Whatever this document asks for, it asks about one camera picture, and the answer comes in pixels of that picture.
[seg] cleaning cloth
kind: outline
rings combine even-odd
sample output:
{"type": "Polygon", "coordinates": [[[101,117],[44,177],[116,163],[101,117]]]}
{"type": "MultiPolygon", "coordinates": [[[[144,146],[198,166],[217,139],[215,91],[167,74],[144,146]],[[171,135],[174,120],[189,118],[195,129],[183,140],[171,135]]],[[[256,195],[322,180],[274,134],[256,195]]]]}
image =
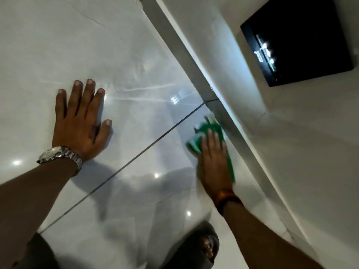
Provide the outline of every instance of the cleaning cloth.
{"type": "MultiPolygon", "coordinates": [[[[194,154],[194,156],[198,156],[202,152],[202,135],[208,136],[209,129],[212,130],[213,133],[218,133],[220,143],[224,141],[222,126],[217,122],[216,118],[214,117],[214,114],[212,113],[208,116],[205,116],[205,120],[205,122],[194,128],[195,136],[186,143],[187,149],[192,154],[194,154]]],[[[236,182],[234,178],[232,160],[229,154],[227,155],[227,161],[232,181],[236,182]]]]}

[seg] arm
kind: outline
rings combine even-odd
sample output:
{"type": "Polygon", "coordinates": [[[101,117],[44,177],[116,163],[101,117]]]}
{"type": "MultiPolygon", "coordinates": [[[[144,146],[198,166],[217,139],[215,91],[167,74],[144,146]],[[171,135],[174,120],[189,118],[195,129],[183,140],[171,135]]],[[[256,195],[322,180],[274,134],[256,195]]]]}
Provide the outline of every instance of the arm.
{"type": "MultiPolygon", "coordinates": [[[[96,157],[110,135],[111,121],[105,121],[96,135],[98,110],[105,95],[95,82],[75,81],[69,103],[65,90],[56,96],[56,123],[52,146],[66,146],[83,162],[96,157]]],[[[72,160],[60,158],[0,185],[0,268],[11,268],[50,212],[57,196],[76,173],[72,160]]]]}
{"type": "MultiPolygon", "coordinates": [[[[218,135],[210,131],[208,138],[204,136],[202,139],[200,168],[201,182],[212,200],[216,200],[220,192],[233,191],[227,166],[227,147],[225,143],[221,145],[218,135]]],[[[271,231],[242,204],[228,201],[223,217],[249,268],[322,269],[317,262],[271,231]]]]}

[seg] wall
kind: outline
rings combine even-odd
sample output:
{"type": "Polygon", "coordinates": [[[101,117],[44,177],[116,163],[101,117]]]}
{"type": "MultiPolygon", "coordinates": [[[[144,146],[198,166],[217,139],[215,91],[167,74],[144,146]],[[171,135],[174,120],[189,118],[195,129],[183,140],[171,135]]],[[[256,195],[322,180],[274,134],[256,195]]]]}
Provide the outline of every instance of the wall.
{"type": "MultiPolygon", "coordinates": [[[[158,0],[300,231],[288,228],[313,246],[326,268],[356,268],[358,68],[269,88],[240,31],[266,1],[158,0]]],[[[357,62],[359,0],[335,2],[357,62]]]]}

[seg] hand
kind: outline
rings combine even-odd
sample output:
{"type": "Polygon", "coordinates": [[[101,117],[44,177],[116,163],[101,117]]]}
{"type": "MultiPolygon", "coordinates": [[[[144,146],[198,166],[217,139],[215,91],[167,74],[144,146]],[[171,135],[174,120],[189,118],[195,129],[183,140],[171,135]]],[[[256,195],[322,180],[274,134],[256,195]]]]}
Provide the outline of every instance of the hand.
{"type": "Polygon", "coordinates": [[[209,197],[214,201],[220,191],[232,191],[231,173],[227,163],[227,146],[219,142],[218,133],[208,131],[202,136],[202,153],[199,157],[202,172],[201,182],[209,197]]]}
{"type": "Polygon", "coordinates": [[[97,116],[105,90],[98,89],[94,95],[95,86],[95,81],[88,79],[82,94],[83,83],[76,80],[68,104],[65,90],[60,89],[56,96],[52,147],[66,146],[83,162],[96,157],[104,149],[111,132],[111,120],[104,121],[98,130],[97,116]]]}

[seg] bracelet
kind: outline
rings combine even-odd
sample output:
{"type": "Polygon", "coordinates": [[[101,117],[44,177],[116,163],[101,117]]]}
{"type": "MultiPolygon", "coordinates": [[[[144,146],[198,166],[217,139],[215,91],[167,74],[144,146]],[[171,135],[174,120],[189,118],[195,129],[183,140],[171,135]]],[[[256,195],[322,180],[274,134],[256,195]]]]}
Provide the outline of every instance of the bracelet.
{"type": "Polygon", "coordinates": [[[242,201],[239,199],[238,196],[236,196],[236,194],[232,190],[220,191],[217,194],[216,199],[214,200],[214,204],[215,204],[219,214],[222,216],[223,216],[224,206],[226,205],[226,203],[228,201],[233,201],[233,202],[243,205],[242,201]]]}

